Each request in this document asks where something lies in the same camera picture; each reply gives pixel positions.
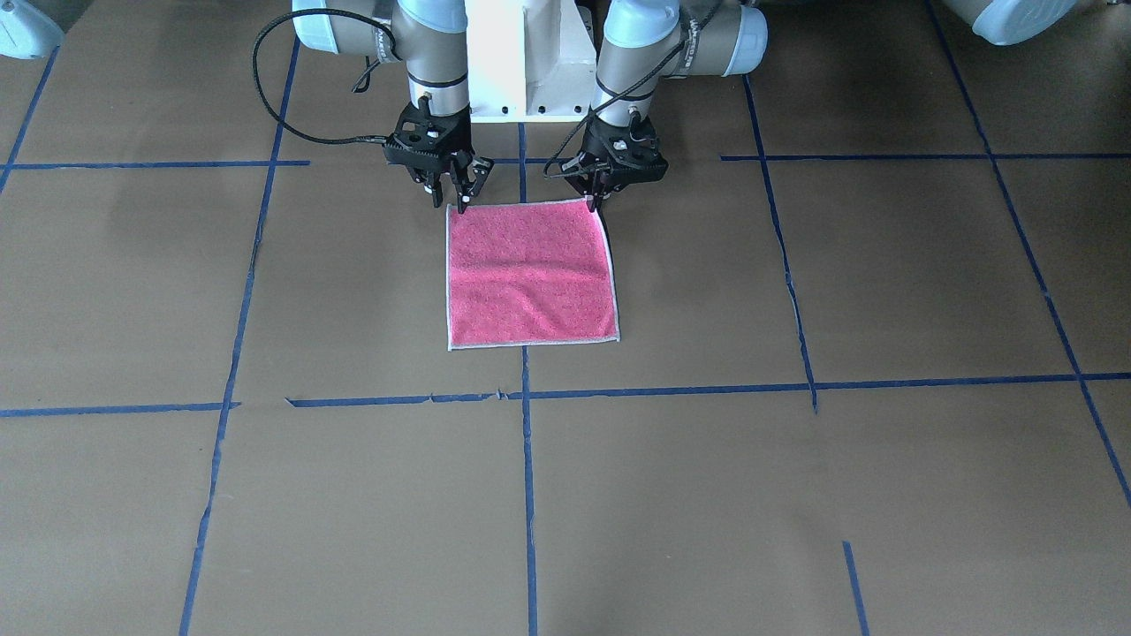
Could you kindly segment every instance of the blue tape line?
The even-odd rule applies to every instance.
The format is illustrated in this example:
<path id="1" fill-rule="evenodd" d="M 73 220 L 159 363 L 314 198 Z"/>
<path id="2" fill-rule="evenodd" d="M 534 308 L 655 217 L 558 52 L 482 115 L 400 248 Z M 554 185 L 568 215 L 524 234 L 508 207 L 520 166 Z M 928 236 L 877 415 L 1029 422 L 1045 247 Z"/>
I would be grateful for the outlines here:
<path id="1" fill-rule="evenodd" d="M 11 174 L 11 169 L 16 164 L 16 156 L 19 155 L 19 148 L 24 145 L 24 137 L 27 136 L 27 128 L 32 124 L 32 118 L 35 115 L 35 108 L 40 105 L 40 97 L 43 96 L 43 88 L 48 85 L 48 78 L 51 77 L 51 69 L 55 68 L 55 58 L 59 55 L 59 48 L 57 46 L 54 51 L 51 52 L 51 57 L 48 58 L 48 65 L 43 67 L 43 75 L 40 76 L 40 84 L 35 87 L 35 93 L 32 95 L 32 102 L 27 104 L 27 111 L 24 113 L 24 122 L 19 124 L 19 132 L 16 135 L 16 141 L 11 145 L 11 152 L 8 153 L 8 161 L 5 163 L 3 172 L 0 172 L 0 192 L 3 192 L 5 187 L 8 184 L 8 177 Z"/>
<path id="2" fill-rule="evenodd" d="M 789 269 L 789 253 L 785 249 L 785 234 L 782 233 L 782 220 L 777 213 L 777 201 L 774 199 L 774 183 L 770 182 L 770 164 L 766 161 L 766 147 L 762 145 L 762 131 L 758 126 L 758 111 L 754 109 L 754 91 L 750 86 L 750 77 L 742 76 L 742 87 L 746 92 L 746 108 L 750 110 L 750 124 L 754 130 L 754 143 L 758 145 L 759 163 L 762 167 L 762 181 L 766 183 L 766 198 L 770 205 L 770 218 L 774 221 L 774 233 L 777 234 L 778 248 L 782 250 L 782 266 L 785 268 L 785 286 L 789 290 L 789 302 L 793 303 L 793 317 L 797 321 L 797 342 L 801 345 L 801 361 L 805 366 L 805 379 L 809 380 L 810 398 L 813 412 L 818 412 L 817 386 L 813 380 L 813 366 L 809 360 L 809 345 L 805 343 L 805 327 L 801 320 L 801 304 L 797 302 L 797 290 L 793 284 L 793 273 Z"/>
<path id="3" fill-rule="evenodd" d="M 330 399 L 292 399 L 286 401 L 295 409 L 326 409 L 335 406 L 387 406 L 390 404 L 425 404 L 451 402 L 486 402 L 489 399 L 510 399 L 504 393 L 460 393 L 454 395 L 402 395 L 390 397 L 338 397 Z"/>
<path id="4" fill-rule="evenodd" d="M 192 404 L 130 404 L 124 406 L 49 406 L 42 409 L 0 409 L 0 418 L 54 418 L 60 415 L 126 415 L 131 413 L 172 413 L 175 411 L 219 411 L 219 402 Z"/>
<path id="5" fill-rule="evenodd" d="M 291 48 L 291 66 L 287 69 L 286 86 L 283 89 L 283 102 L 279 106 L 279 118 L 286 119 L 287 106 L 291 102 L 291 89 L 294 85 L 294 71 L 299 63 L 299 37 L 295 36 Z M 264 183 L 264 198 L 259 206 L 259 221 L 256 224 L 256 239 L 251 246 L 251 259 L 248 265 L 248 277 L 243 286 L 243 302 L 240 306 L 240 320 L 235 330 L 235 342 L 232 344 L 232 368 L 228 371 L 227 384 L 224 387 L 224 404 L 219 412 L 219 423 L 216 427 L 216 444 L 213 447 L 211 474 L 208 484 L 208 504 L 200 516 L 200 525 L 197 528 L 197 545 L 192 553 L 192 569 L 189 573 L 189 585 L 184 592 L 184 609 L 181 612 L 180 636 L 189 635 L 189 626 L 192 620 L 192 605 L 197 596 L 197 583 L 200 579 L 200 565 L 204 561 L 205 543 L 208 539 L 208 524 L 211 519 L 213 502 L 216 499 L 216 481 L 219 478 L 221 447 L 224 437 L 227 435 L 227 420 L 232 410 L 232 396 L 235 393 L 235 376 L 240 369 L 240 354 L 243 350 L 243 334 L 248 327 L 248 312 L 251 309 L 251 292 L 256 284 L 256 261 L 259 257 L 259 247 L 264 240 L 264 225 L 267 221 L 267 209 L 270 206 L 271 188 L 275 184 L 275 166 L 279 156 L 279 146 L 283 143 L 283 126 L 275 127 L 275 144 L 271 147 L 271 162 L 267 167 L 267 180 Z"/>
<path id="6" fill-rule="evenodd" d="M 1085 373 L 1083 379 L 1090 381 L 1099 380 L 1131 380 L 1131 371 L 1121 373 Z"/>
<path id="7" fill-rule="evenodd" d="M 732 385 L 732 386 L 697 386 L 697 387 L 649 387 L 649 388 L 596 388 L 578 390 L 536 390 L 530 393 L 530 399 L 573 399 L 584 397 L 647 397 L 661 395 L 728 395 L 735 393 L 786 393 L 808 392 L 812 387 L 806 383 L 776 385 Z"/>
<path id="8" fill-rule="evenodd" d="M 996 160 L 1125 160 L 1128 153 L 1013 153 L 991 155 Z M 724 162 L 761 161 L 758 155 L 719 155 Z M 895 155 L 766 155 L 769 162 L 791 161 L 970 161 L 985 160 L 985 154 L 895 154 Z"/>
<path id="9" fill-rule="evenodd" d="M 845 550 L 845 565 L 848 566 L 848 581 L 852 582 L 852 595 L 856 601 L 856 619 L 860 620 L 861 636 L 871 636 L 867 628 L 867 611 L 864 609 L 864 595 L 860 591 L 860 577 L 856 576 L 856 558 L 852 553 L 852 543 L 841 542 Z"/>
<path id="10" fill-rule="evenodd" d="M 523 456 L 526 484 L 526 607 L 529 636 L 538 636 L 538 573 L 534 550 L 534 456 L 530 447 L 530 352 L 523 346 Z"/>
<path id="11" fill-rule="evenodd" d="M 502 157 L 502 158 L 492 158 L 491 161 L 509 165 L 517 165 L 520 163 L 526 163 L 526 165 L 541 165 L 549 162 L 550 157 Z"/>
<path id="12" fill-rule="evenodd" d="M 518 200 L 526 200 L 526 124 L 518 124 Z"/>
<path id="13" fill-rule="evenodd" d="M 86 170 L 131 170 L 163 167 L 268 167 L 270 160 L 264 161 L 156 161 L 156 162 L 122 162 L 122 163 L 17 163 L 12 170 L 60 170 L 66 167 Z M 310 165 L 309 160 L 277 161 L 276 166 Z"/>
<path id="14" fill-rule="evenodd" d="M 908 380 L 860 380 L 847 383 L 817 383 L 819 390 L 844 390 L 862 388 L 916 388 L 943 386 L 1029 385 L 1044 383 L 1074 383 L 1071 373 L 1046 376 L 988 376 L 981 378 L 921 378 Z"/>
<path id="15" fill-rule="evenodd" d="M 966 86 L 966 81 L 962 79 L 962 74 L 958 69 L 958 62 L 955 60 L 955 55 L 950 50 L 950 44 L 947 42 L 947 36 L 942 31 L 942 24 L 939 23 L 939 16 L 935 14 L 934 7 L 931 6 L 930 0 L 924 0 L 924 5 L 926 6 L 927 14 L 931 17 L 931 23 L 934 25 L 935 33 L 939 36 L 939 42 L 942 45 L 943 53 L 947 55 L 947 61 L 950 63 L 950 70 L 955 74 L 955 81 L 958 84 L 958 88 L 962 93 L 962 100 L 966 102 L 966 108 L 970 111 L 970 118 L 974 120 L 974 127 L 978 131 L 978 137 L 982 138 L 986 156 L 990 158 L 994 177 L 998 179 L 998 187 L 1001 189 L 1002 198 L 1005 200 L 1005 207 L 1009 209 L 1010 218 L 1013 221 L 1013 227 L 1017 230 L 1017 235 L 1021 241 L 1021 247 L 1025 248 L 1025 256 L 1029 260 L 1029 267 L 1033 269 L 1033 275 L 1037 280 L 1041 293 L 1045 296 L 1045 306 L 1048 308 L 1048 315 L 1052 317 L 1053 324 L 1056 326 L 1056 334 L 1060 336 L 1061 344 L 1064 346 L 1064 353 L 1068 355 L 1069 363 L 1072 366 L 1072 373 L 1080 384 L 1080 392 L 1083 394 L 1083 401 L 1088 405 L 1093 423 L 1096 426 L 1099 439 L 1103 441 L 1104 449 L 1107 452 L 1107 459 L 1111 462 L 1112 470 L 1115 471 L 1115 478 L 1119 480 L 1120 488 L 1123 490 L 1123 498 L 1126 500 L 1128 507 L 1131 507 L 1131 487 L 1129 487 L 1126 476 L 1123 474 L 1123 467 L 1120 465 L 1120 459 L 1115 455 L 1115 447 L 1112 445 L 1111 438 L 1107 436 L 1107 429 L 1104 427 L 1104 422 L 1099 418 L 1099 411 L 1096 410 L 1096 404 L 1091 399 L 1091 392 L 1088 390 L 1088 381 L 1085 378 L 1083 372 L 1080 370 L 1080 364 L 1077 361 L 1076 353 L 1072 351 L 1072 345 L 1068 340 L 1068 333 L 1064 330 L 1064 324 L 1061 321 L 1060 313 L 1056 311 L 1056 304 L 1053 302 L 1053 296 L 1048 292 L 1048 285 L 1045 283 L 1045 277 L 1041 273 L 1041 266 L 1037 264 L 1037 257 L 1033 252 L 1033 246 L 1029 243 L 1028 235 L 1025 232 L 1025 226 L 1021 224 L 1021 217 L 1018 215 L 1017 207 L 1013 205 L 1013 197 L 1009 194 L 1009 187 L 1005 184 L 1005 178 L 1002 175 L 1001 167 L 998 165 L 998 160 L 994 157 L 993 149 L 990 146 L 990 137 L 986 135 L 985 128 L 982 126 L 982 119 L 978 117 L 977 110 L 974 108 L 974 100 L 970 97 L 970 92 Z"/>
<path id="16" fill-rule="evenodd" d="M 1087 380 L 1131 380 L 1131 371 L 1108 373 L 1085 373 Z M 1036 376 L 985 376 L 967 378 L 909 378 L 895 380 L 851 380 L 840 383 L 814 383 L 817 390 L 855 390 L 870 388 L 920 388 L 949 386 L 1025 385 L 1050 383 L 1074 383 L 1072 373 Z M 566 390 L 530 390 L 529 399 L 581 399 L 587 397 L 649 397 L 671 395 L 729 395 L 742 393 L 794 393 L 810 390 L 808 383 L 780 383 L 762 385 L 714 385 L 684 387 L 637 387 L 593 388 Z M 329 399 L 294 399 L 287 402 L 295 409 L 327 409 L 339 406 L 382 406 L 391 404 L 425 404 L 450 402 L 486 402 L 490 399 L 523 399 L 523 392 L 512 393 L 458 393 L 446 395 L 398 395 L 385 397 L 339 397 Z"/>
<path id="17" fill-rule="evenodd" d="M 993 155 L 999 160 L 1125 160 L 1131 153 L 1009 153 Z"/>

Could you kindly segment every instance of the floor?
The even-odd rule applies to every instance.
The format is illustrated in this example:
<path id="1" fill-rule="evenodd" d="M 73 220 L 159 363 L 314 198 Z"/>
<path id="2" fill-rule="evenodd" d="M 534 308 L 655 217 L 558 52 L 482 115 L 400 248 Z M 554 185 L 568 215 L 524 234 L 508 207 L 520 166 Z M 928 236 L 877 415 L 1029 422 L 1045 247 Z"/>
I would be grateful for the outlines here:
<path id="1" fill-rule="evenodd" d="M 1131 634 L 1131 7 L 768 11 L 607 206 L 623 341 L 456 353 L 442 215 L 254 96 L 285 9 L 0 60 L 0 634 Z M 316 134 L 388 131 L 359 70 L 264 51 Z"/>

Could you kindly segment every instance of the black cable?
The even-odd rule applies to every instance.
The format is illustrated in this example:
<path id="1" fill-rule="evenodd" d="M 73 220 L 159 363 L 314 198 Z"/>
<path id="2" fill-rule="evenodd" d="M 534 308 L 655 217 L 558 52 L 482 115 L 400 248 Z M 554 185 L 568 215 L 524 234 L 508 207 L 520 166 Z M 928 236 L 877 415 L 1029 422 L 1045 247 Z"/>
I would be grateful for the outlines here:
<path id="1" fill-rule="evenodd" d="M 295 18 L 301 18 L 303 16 L 340 16 L 344 18 L 351 18 L 365 23 L 369 26 L 372 26 L 373 28 L 383 32 L 385 35 L 389 37 L 389 52 L 392 53 L 394 57 L 397 54 L 397 38 L 394 37 L 392 32 L 389 31 L 389 27 L 374 20 L 373 18 L 365 17 L 361 14 L 343 11 L 340 9 L 303 9 L 301 11 L 291 11 L 290 14 L 284 14 L 275 18 L 270 23 L 268 23 L 267 26 L 265 26 L 264 29 L 259 32 L 259 35 L 256 37 L 256 44 L 251 48 L 251 78 L 256 81 L 256 92 L 259 94 L 259 101 L 264 103 L 264 108 L 267 109 L 268 113 L 270 113 L 271 119 L 279 122 L 279 126 L 287 129 L 293 135 L 301 137 L 308 141 L 314 141 L 316 144 L 329 144 L 329 145 L 385 144 L 386 141 L 388 141 L 388 137 L 386 137 L 385 135 L 361 135 L 357 137 L 342 137 L 338 139 L 328 139 L 326 137 L 314 137 L 313 135 L 307 135 L 305 132 L 296 129 L 295 127 L 284 121 L 283 117 L 278 112 L 276 112 L 275 109 L 271 108 L 270 102 L 267 101 L 267 96 L 264 95 L 264 85 L 259 80 L 259 46 L 264 43 L 264 40 L 267 38 L 267 35 L 270 32 L 275 31 L 275 28 L 278 27 L 280 24 L 291 22 Z M 368 72 L 372 72 L 372 69 L 375 69 L 377 66 L 378 65 L 370 65 L 371 68 L 368 67 L 366 75 L 363 75 L 362 77 L 368 77 Z M 357 83 L 355 83 L 354 86 L 356 87 L 357 85 L 361 84 L 361 81 L 362 79 L 359 78 Z"/>
<path id="2" fill-rule="evenodd" d="M 369 91 L 369 83 L 372 79 L 371 76 L 373 75 L 373 71 L 377 70 L 377 67 L 379 67 L 379 66 L 381 66 L 381 59 L 380 58 L 378 58 L 375 62 L 371 63 L 369 61 L 369 55 L 365 55 L 365 70 L 362 71 L 362 74 L 357 77 L 357 81 L 354 81 L 354 85 L 353 85 L 352 88 L 349 88 L 349 92 L 351 93 L 364 93 L 365 91 Z"/>
<path id="3" fill-rule="evenodd" d="M 702 24 L 699 26 L 700 31 L 706 29 L 707 25 L 709 25 L 710 22 L 713 19 L 715 19 L 715 14 L 718 12 L 718 9 L 722 6 L 723 6 L 723 0 L 718 0 L 717 2 L 715 2 L 715 6 L 707 14 L 707 17 L 703 18 Z M 656 75 L 659 74 L 659 71 L 664 70 L 664 67 L 667 66 L 667 62 L 672 61 L 672 59 L 675 58 L 675 55 L 677 55 L 681 51 L 683 51 L 683 49 L 685 49 L 687 45 L 688 45 L 687 38 L 681 40 L 679 44 L 676 44 L 674 48 L 672 48 L 672 50 L 668 51 L 666 55 L 664 55 L 664 59 L 661 60 L 661 62 L 658 65 L 656 65 L 656 68 L 654 68 L 650 71 L 648 71 L 648 74 L 645 75 L 644 77 L 641 77 L 636 84 L 633 84 L 632 86 L 629 86 L 624 91 L 621 91 L 616 95 L 613 95 L 612 97 L 608 98 L 607 102 L 602 103 L 599 106 L 597 106 L 595 109 L 590 109 L 589 112 L 586 113 L 586 115 L 584 118 L 581 118 L 581 121 L 577 122 L 577 126 L 575 126 L 573 129 L 569 131 L 569 135 L 566 136 L 566 140 L 562 141 L 562 145 L 559 146 L 556 151 L 554 151 L 554 154 L 550 155 L 550 161 L 547 161 L 546 163 L 544 163 L 542 165 L 542 178 L 543 179 L 564 179 L 567 177 L 577 177 L 579 174 L 592 174 L 594 172 L 598 172 L 601 170 L 601 164 L 594 164 L 594 165 L 592 165 L 592 166 L 589 166 L 588 169 L 585 169 L 585 170 L 577 170 L 577 171 L 568 172 L 568 173 L 567 172 L 560 172 L 558 174 L 550 174 L 550 165 L 552 163 L 558 162 L 561 158 L 561 154 L 562 154 L 562 152 L 566 151 L 566 146 L 569 146 L 569 143 L 573 139 L 573 137 L 577 136 L 577 134 L 581 130 L 581 128 L 584 128 L 586 124 L 588 124 L 590 121 L 593 121 L 593 119 L 595 117 L 597 117 L 597 113 L 599 113 L 601 111 L 603 111 L 603 110 L 607 109 L 608 106 L 615 104 L 616 102 L 620 102 L 624 97 L 628 97 L 629 95 L 632 94 L 633 91 L 636 91 L 637 88 L 639 88 L 639 87 L 644 86 L 645 84 L 647 84 L 648 80 L 651 79 L 653 77 L 656 77 Z"/>

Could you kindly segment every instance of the white end cap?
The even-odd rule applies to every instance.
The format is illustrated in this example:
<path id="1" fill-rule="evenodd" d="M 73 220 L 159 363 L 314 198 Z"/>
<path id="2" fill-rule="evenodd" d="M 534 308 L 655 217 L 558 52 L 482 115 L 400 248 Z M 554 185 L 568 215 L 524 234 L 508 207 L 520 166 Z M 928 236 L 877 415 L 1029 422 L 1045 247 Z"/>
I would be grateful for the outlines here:
<path id="1" fill-rule="evenodd" d="M 754 70 L 762 62 L 769 40 L 770 32 L 766 26 L 766 16 L 753 7 L 742 7 L 739 40 L 734 43 L 734 54 L 731 55 L 731 65 L 726 67 L 723 77 L 745 75 Z"/>
<path id="2" fill-rule="evenodd" d="M 400 10 L 422 25 L 440 33 L 467 31 L 464 0 L 397 0 Z"/>
<path id="3" fill-rule="evenodd" d="M 325 9 L 326 0 L 291 0 L 291 10 Z M 338 52 L 338 41 L 334 37 L 330 16 L 302 16 L 294 19 L 294 33 L 308 49 Z"/>
<path id="4" fill-rule="evenodd" d="M 993 0 L 974 20 L 974 33 L 991 44 L 1025 42 L 1064 17 L 1076 0 Z"/>
<path id="5" fill-rule="evenodd" d="M 605 18 L 605 40 L 621 49 L 642 49 L 667 37 L 680 24 L 680 0 L 614 0 Z"/>
<path id="6" fill-rule="evenodd" d="M 0 0 L 0 55 L 35 60 L 63 42 L 63 29 L 27 0 Z"/>

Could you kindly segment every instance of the towel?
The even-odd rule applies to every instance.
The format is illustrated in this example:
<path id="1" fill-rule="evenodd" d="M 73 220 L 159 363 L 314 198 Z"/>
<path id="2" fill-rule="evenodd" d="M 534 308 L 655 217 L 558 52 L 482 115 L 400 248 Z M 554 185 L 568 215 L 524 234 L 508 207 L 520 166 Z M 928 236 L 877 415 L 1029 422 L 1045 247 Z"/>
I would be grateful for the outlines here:
<path id="1" fill-rule="evenodd" d="M 448 350 L 620 340 L 613 261 L 585 199 L 448 207 Z"/>

